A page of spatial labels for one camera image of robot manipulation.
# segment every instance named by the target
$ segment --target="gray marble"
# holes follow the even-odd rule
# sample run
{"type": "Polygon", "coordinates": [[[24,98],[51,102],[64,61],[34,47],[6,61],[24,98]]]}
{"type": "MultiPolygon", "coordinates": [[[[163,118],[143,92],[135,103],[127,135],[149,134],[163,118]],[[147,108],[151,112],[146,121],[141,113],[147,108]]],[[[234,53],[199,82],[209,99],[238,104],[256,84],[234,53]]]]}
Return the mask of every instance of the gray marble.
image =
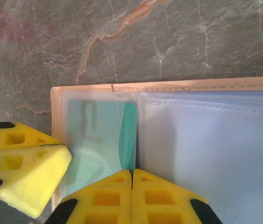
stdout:
{"type": "Polygon", "coordinates": [[[56,85],[263,76],[263,0],[0,0],[0,121],[56,85]]]}

